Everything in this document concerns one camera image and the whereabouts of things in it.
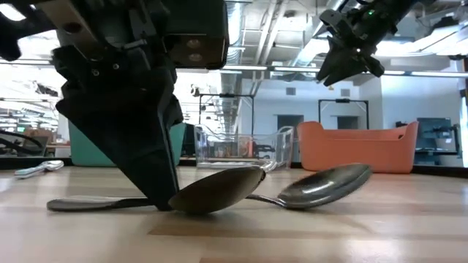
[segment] wooden table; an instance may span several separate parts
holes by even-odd
[[[211,171],[181,167],[181,186]],[[244,200],[202,218],[152,207],[51,213],[66,195],[140,196],[117,169],[65,167],[27,180],[0,175],[0,262],[468,262],[468,181],[374,175],[359,192],[309,212]],[[268,175],[275,195],[308,172]]]

